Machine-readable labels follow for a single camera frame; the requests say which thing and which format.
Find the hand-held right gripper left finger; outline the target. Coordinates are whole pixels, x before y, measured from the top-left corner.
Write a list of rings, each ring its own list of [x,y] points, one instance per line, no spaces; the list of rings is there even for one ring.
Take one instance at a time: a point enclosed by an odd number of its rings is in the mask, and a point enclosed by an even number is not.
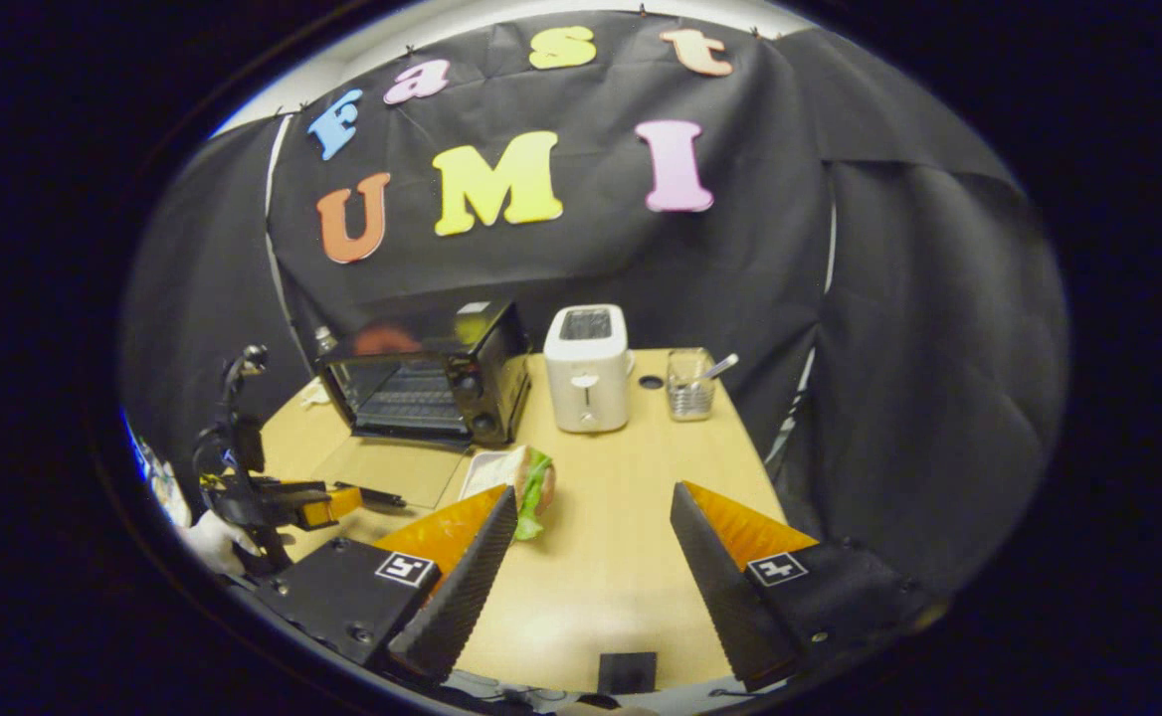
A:
[[[251,597],[332,656],[442,683],[480,620],[518,524],[498,485],[376,543],[335,538],[261,579]]]

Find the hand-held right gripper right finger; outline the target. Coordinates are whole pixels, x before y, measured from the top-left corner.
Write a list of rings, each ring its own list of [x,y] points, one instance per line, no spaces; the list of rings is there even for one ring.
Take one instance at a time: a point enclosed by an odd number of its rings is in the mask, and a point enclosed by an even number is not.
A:
[[[817,540],[698,484],[674,486],[670,525],[748,690],[846,670],[944,608],[855,540]]]

